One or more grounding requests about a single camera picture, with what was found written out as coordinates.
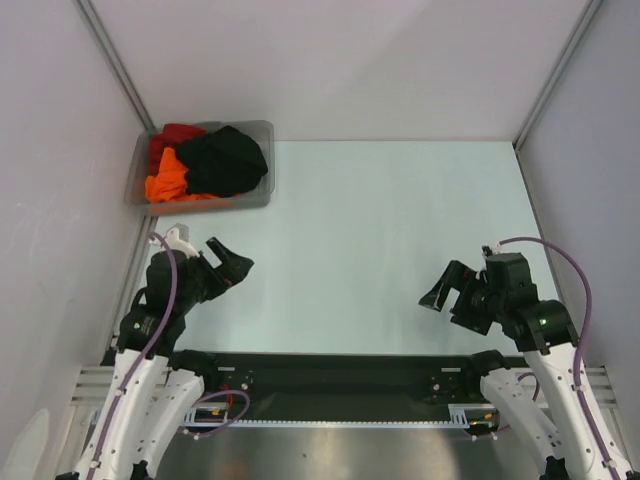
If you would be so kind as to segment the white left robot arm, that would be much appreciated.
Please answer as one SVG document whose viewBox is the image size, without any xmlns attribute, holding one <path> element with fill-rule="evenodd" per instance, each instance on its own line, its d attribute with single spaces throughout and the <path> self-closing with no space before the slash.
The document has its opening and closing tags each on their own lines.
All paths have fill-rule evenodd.
<svg viewBox="0 0 640 480">
<path fill-rule="evenodd" d="M 113 374 L 93 433 L 65 479 L 153 479 L 189 410 L 220 399 L 226 409 L 219 430 L 240 420 L 251 404 L 245 387 L 227 386 L 212 355 L 175 349 L 186 316 L 240 284 L 253 260 L 217 238 L 206 245 L 212 265 L 178 232 L 151 236 L 160 247 L 146 269 L 146 284 L 134 296 L 119 326 Z M 240 411 L 232 414 L 232 400 Z"/>
</svg>

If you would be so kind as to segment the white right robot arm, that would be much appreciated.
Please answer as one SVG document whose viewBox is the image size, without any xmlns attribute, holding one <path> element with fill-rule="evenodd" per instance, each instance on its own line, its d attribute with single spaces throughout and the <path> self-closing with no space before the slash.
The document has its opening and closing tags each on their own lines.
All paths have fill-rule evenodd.
<svg viewBox="0 0 640 480">
<path fill-rule="evenodd" d="M 488 400 L 532 454 L 542 479 L 636 479 L 608 429 L 576 358 L 579 336 L 566 307 L 541 300 L 526 258 L 494 254 L 475 271 L 452 260 L 419 301 L 434 311 L 458 293 L 451 321 L 485 335 L 493 324 L 515 342 L 548 408 L 542 410 L 496 350 L 467 358 L 461 388 L 473 401 Z"/>
</svg>

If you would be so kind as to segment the black t-shirt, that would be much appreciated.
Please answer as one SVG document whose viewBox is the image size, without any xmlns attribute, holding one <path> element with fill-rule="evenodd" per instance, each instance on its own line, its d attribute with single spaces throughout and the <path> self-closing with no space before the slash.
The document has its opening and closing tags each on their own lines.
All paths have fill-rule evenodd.
<svg viewBox="0 0 640 480">
<path fill-rule="evenodd" d="M 266 159 L 258 143 L 232 126 L 185 141 L 177 147 L 182 158 L 210 155 L 217 166 L 225 165 L 247 192 L 254 190 L 268 173 Z"/>
</svg>

